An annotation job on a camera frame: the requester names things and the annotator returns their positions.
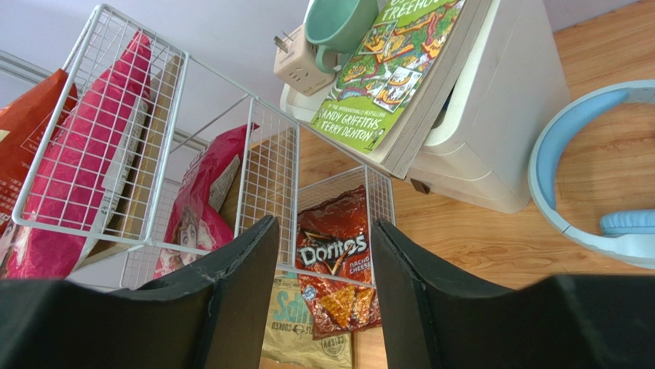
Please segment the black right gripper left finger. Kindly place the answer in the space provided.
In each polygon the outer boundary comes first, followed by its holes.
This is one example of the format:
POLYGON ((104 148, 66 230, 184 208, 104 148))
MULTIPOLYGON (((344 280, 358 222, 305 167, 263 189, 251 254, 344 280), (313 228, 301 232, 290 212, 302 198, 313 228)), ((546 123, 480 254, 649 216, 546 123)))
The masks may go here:
POLYGON ((3 368, 256 368, 280 226, 233 241, 141 287, 99 292, 61 279, 1 282, 3 368))

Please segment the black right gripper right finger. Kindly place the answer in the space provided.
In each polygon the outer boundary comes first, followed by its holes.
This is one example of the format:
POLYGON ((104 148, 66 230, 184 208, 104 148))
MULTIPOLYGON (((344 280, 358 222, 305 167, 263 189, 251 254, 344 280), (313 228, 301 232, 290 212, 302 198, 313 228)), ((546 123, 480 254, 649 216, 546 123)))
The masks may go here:
POLYGON ((376 220, 374 276, 390 368, 652 368, 654 279, 555 274, 514 290, 376 220))

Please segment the tan kettle chips bag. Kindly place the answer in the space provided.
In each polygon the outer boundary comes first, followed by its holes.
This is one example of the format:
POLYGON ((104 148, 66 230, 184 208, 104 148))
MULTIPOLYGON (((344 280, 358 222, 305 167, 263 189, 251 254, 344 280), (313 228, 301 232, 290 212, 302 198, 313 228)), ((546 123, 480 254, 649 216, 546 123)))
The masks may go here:
POLYGON ((313 339, 314 320, 295 274, 274 277, 261 355, 310 368, 352 368, 350 334, 313 339))

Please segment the red Doritos bag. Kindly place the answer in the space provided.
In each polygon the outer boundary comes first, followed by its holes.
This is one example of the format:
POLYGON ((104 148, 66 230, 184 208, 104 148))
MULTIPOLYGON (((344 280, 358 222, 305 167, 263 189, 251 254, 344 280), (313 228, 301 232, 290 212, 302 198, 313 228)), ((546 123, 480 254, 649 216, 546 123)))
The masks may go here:
POLYGON ((363 185, 298 215, 295 266, 313 338, 381 325, 363 185))

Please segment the pink Real chips bag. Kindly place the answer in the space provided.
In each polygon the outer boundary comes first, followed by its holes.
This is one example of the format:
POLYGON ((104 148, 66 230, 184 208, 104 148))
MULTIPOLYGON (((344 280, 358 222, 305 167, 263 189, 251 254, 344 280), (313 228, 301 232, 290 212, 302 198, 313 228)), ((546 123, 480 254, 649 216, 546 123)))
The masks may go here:
MULTIPOLYGON (((151 41, 137 31, 84 93, 38 166, 25 213, 32 221, 102 232, 123 192, 149 110, 151 41)), ((65 278, 97 239, 11 225, 1 238, 1 277, 65 278)))
POLYGON ((195 156, 174 201, 164 242, 214 251, 232 241, 234 231, 219 214, 244 156, 248 125, 225 131, 195 156))

